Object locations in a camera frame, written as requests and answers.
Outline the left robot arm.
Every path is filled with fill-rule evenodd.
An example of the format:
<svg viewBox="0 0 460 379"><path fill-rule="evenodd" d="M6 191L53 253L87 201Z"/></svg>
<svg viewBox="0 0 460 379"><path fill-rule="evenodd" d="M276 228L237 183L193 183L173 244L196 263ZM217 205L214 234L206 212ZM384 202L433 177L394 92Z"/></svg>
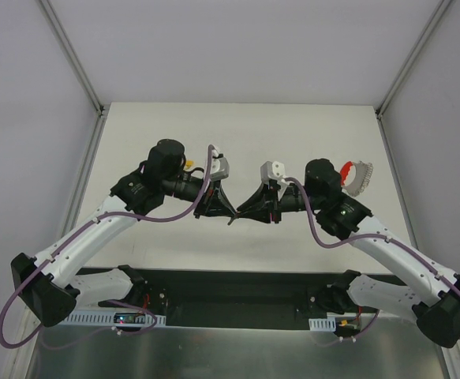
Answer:
<svg viewBox="0 0 460 379"><path fill-rule="evenodd" d="M81 276L78 272L126 229L140 221L158 223L160 219L149 214L165 197L190 202L182 216L204 214L203 207L216 198L216 187L229 175L228 161L209 146L203 178L194 178L185 164L183 144L159 141L136 170L119 179L81 226L34 257L20 253L12 260L16 292L42 326L59 324L78 307L110 300L128 307L144 304L147 284L128 265L97 274Z"/></svg>

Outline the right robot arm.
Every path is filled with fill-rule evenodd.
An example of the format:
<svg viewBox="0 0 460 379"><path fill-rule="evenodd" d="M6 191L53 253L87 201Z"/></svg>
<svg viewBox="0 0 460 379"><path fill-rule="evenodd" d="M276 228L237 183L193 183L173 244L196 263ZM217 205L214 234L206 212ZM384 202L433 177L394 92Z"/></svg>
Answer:
<svg viewBox="0 0 460 379"><path fill-rule="evenodd" d="M327 289L341 311L371 307L416 324L441 347L460 341L460 273L397 238L372 211L344 193L342 177L328 159L305 166L305 179L286 176L282 163L260 168L258 190L237 207L238 219L279 223L285 212L306 212L312 236L324 249L345 244L368 254L402 281L384 283L359 272Z"/></svg>

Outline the red key fob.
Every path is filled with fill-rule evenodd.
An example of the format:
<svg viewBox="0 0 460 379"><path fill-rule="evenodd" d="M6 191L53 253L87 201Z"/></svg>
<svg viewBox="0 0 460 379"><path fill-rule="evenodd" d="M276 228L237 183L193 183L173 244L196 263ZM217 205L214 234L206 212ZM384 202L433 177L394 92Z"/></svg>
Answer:
<svg viewBox="0 0 460 379"><path fill-rule="evenodd" d="M228 221L227 225L230 226L237 219L238 219L238 215L237 214L233 215Z"/></svg>

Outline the red-handled metal keyring organizer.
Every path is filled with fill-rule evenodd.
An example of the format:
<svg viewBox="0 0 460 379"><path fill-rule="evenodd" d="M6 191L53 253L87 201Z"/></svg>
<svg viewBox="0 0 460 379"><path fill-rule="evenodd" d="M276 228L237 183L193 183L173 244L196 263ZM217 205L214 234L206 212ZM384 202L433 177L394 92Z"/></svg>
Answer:
<svg viewBox="0 0 460 379"><path fill-rule="evenodd" d="M348 161L339 172L341 175L341 187L351 197L357 197L368 187L372 173L372 163Z"/></svg>

